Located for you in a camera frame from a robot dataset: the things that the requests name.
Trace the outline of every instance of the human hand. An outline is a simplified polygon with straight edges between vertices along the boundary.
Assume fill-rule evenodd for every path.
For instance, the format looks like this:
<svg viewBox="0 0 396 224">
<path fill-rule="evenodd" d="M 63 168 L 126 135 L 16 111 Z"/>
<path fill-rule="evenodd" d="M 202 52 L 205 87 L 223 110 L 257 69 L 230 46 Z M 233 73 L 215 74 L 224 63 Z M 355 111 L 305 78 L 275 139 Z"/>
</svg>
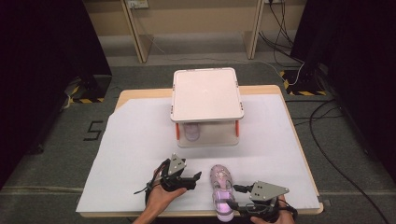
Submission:
<svg viewBox="0 0 396 224">
<path fill-rule="evenodd" d="M 278 199 L 279 199 L 279 207 L 286 207 L 286 204 L 284 203 L 285 196 L 280 195 L 278 196 Z M 270 224 L 269 222 L 266 222 L 259 217 L 251 217 L 250 221 L 252 221 L 254 224 Z M 279 211 L 279 218 L 277 219 L 275 224 L 294 224 L 294 223 L 295 222 L 291 212 L 285 210 Z"/>
<path fill-rule="evenodd" d="M 156 216 L 162 213 L 175 198 L 187 191 L 187 189 L 182 188 L 168 192 L 163 189 L 161 184 L 154 186 L 155 187 L 151 190 L 151 193 L 148 196 L 146 210 L 149 209 L 151 212 L 154 212 Z"/>
<path fill-rule="evenodd" d="M 148 196 L 146 208 L 143 213 L 134 221 L 134 224 L 149 224 L 160 213 L 162 213 L 168 205 L 178 196 L 184 194 L 187 189 L 177 189 L 174 191 L 166 191 L 160 184 L 160 180 L 154 181 L 151 193 Z"/>
</svg>

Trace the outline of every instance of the white storage box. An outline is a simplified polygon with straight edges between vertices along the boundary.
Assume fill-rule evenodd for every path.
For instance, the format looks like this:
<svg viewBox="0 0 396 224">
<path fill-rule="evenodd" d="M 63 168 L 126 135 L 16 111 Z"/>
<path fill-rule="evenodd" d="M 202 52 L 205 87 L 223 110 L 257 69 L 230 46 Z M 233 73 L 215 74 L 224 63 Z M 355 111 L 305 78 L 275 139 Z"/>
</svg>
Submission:
<svg viewBox="0 0 396 224">
<path fill-rule="evenodd" d="M 236 145 L 242 117 L 244 107 L 233 68 L 175 72 L 171 120 L 180 147 Z"/>
</svg>

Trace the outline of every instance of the electrical outlet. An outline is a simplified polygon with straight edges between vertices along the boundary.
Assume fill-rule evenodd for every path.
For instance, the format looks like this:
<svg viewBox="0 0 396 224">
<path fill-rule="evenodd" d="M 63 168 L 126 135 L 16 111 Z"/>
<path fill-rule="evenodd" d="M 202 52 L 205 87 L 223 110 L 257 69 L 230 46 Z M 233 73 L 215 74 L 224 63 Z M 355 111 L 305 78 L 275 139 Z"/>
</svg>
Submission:
<svg viewBox="0 0 396 224">
<path fill-rule="evenodd" d="M 128 8 L 149 8 L 149 2 L 148 0 L 129 0 L 127 1 L 128 3 Z"/>
<path fill-rule="evenodd" d="M 273 0 L 273 4 L 282 4 L 285 3 L 285 0 Z M 270 5 L 270 0 L 264 0 L 265 5 Z"/>
</svg>

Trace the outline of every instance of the wrist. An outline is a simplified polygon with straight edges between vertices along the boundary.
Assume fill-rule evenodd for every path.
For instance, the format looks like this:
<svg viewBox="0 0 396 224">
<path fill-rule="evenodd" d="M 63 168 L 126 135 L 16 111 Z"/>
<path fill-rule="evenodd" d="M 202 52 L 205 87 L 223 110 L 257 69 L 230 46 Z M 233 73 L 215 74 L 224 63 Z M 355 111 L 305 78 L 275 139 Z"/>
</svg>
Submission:
<svg viewBox="0 0 396 224">
<path fill-rule="evenodd" d="M 286 201 L 279 200 L 278 203 L 279 203 L 279 208 L 286 208 L 286 207 L 288 207 Z M 288 211 L 288 210 L 283 210 L 283 209 L 282 209 L 282 210 L 279 210 L 279 214 L 290 214 L 290 215 L 292 215 L 292 212 L 291 212 L 291 211 Z"/>
<path fill-rule="evenodd" d="M 134 224 L 149 224 L 159 215 L 157 211 L 146 207 L 140 216 L 134 220 Z"/>
</svg>

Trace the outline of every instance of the yellow black hazard tape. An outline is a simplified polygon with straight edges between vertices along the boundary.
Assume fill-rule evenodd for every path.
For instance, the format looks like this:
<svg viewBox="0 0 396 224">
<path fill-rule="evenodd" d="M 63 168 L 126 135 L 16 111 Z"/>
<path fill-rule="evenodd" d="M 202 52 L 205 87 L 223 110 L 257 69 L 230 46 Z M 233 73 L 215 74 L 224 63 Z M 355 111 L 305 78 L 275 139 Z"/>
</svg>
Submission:
<svg viewBox="0 0 396 224">
<path fill-rule="evenodd" d="M 326 95 L 326 91 L 322 90 L 318 84 L 309 87 L 290 85 L 288 78 L 285 76 L 285 71 L 281 71 L 279 74 L 283 79 L 283 85 L 285 86 L 286 93 L 289 95 Z"/>
<path fill-rule="evenodd" d="M 78 92 L 78 88 L 79 88 L 79 86 L 76 86 L 73 89 L 69 103 L 91 104 L 91 103 L 102 103 L 105 100 L 105 98 L 87 98 L 87 99 L 77 98 L 75 94 L 76 94 L 76 92 Z"/>
</svg>

